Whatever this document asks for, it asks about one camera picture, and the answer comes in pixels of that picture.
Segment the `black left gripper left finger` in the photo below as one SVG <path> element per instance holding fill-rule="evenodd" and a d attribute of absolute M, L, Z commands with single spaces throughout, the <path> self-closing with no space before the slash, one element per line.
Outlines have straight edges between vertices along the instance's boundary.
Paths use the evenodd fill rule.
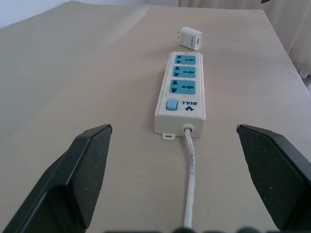
<path fill-rule="evenodd" d="M 3 233 L 85 233 L 102 188 L 112 125 L 76 136 L 42 174 Z"/>

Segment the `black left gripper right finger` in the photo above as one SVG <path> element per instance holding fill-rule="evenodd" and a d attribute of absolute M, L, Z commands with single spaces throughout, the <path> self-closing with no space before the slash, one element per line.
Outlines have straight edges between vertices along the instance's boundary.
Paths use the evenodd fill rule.
<path fill-rule="evenodd" d="M 251 180 L 276 227 L 311 233 L 311 162 L 284 136 L 240 124 Z"/>

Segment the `white power strip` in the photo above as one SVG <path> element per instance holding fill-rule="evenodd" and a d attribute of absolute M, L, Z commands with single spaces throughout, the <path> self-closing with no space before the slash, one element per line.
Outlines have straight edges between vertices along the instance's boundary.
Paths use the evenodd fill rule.
<path fill-rule="evenodd" d="M 206 120 L 203 56 L 197 52 L 171 52 L 155 110 L 155 132 L 164 140 L 200 138 Z"/>

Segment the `white USB charger plug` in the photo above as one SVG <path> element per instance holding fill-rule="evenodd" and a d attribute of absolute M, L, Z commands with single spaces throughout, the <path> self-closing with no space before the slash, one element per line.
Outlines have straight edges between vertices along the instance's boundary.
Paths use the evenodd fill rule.
<path fill-rule="evenodd" d="M 198 50 L 201 47 L 203 35 L 201 31 L 189 27 L 183 27 L 178 33 L 179 45 L 191 50 Z"/>

